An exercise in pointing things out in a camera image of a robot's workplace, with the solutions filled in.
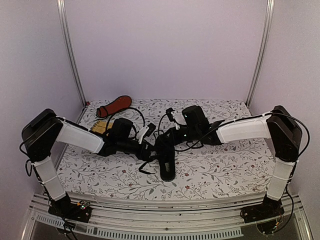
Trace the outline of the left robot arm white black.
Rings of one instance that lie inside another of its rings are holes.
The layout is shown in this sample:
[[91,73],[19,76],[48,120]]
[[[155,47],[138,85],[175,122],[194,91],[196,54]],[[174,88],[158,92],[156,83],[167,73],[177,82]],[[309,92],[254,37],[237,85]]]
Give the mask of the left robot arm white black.
[[148,161],[153,146],[144,138],[150,136],[155,128],[153,123],[144,124],[131,137],[133,123],[128,119],[118,118],[113,123],[108,122],[104,132],[99,133],[59,117],[52,109],[47,108],[22,129],[20,146],[25,148],[22,153],[28,156],[51,204],[63,217],[70,217],[75,211],[74,205],[53,165],[53,145],[65,143],[103,157],[116,153],[133,154],[139,160]]

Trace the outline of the black shoe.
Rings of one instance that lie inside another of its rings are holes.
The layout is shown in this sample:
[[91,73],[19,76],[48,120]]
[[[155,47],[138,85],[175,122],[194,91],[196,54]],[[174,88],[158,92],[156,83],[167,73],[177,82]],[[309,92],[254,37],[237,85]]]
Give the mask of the black shoe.
[[158,155],[160,178],[165,182],[173,181],[176,176],[174,144],[168,136],[161,134],[156,138],[155,151]]

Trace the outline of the black shoelace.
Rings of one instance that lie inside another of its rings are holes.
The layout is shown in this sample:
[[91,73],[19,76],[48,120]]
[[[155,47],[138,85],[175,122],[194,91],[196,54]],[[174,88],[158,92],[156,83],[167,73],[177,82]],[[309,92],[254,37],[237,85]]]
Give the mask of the black shoelace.
[[148,160],[146,160],[139,168],[138,168],[138,171],[142,174],[145,174],[145,175],[154,175],[154,173],[151,173],[151,172],[148,172],[148,171],[145,171],[144,170],[144,167],[153,162],[154,160],[158,160],[160,157],[160,155],[153,155],[153,156],[150,156]]

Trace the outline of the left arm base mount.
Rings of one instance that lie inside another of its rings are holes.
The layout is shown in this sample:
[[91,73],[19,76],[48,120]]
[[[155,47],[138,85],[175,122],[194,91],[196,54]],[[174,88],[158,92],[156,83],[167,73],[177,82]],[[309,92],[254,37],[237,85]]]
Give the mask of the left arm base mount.
[[92,208],[90,206],[85,206],[83,204],[77,205],[76,203],[71,203],[70,200],[57,200],[53,201],[48,209],[48,213],[61,217],[62,219],[74,220],[82,223],[88,223]]

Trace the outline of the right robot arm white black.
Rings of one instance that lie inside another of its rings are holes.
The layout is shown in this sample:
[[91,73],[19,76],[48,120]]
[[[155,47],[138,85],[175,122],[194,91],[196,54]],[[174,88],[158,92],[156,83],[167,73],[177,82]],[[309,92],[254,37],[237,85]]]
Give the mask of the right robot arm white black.
[[220,146],[239,140],[269,139],[273,144],[275,169],[266,193],[267,200],[259,206],[258,213],[262,218],[269,218],[278,210],[276,201],[281,199],[302,154],[303,136],[301,124],[283,106],[275,106],[272,111],[257,116],[213,123],[198,105],[189,106],[181,113],[170,108],[166,115],[176,126],[160,134],[155,141],[163,181],[170,182],[175,178],[176,145],[195,141],[202,145]]

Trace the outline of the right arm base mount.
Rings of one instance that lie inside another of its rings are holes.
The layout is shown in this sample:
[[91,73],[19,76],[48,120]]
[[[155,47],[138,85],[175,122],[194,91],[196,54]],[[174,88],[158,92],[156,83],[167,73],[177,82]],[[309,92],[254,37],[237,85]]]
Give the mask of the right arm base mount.
[[252,223],[281,216],[284,213],[285,210],[281,200],[264,198],[262,203],[243,207],[240,210],[240,217],[245,223]]

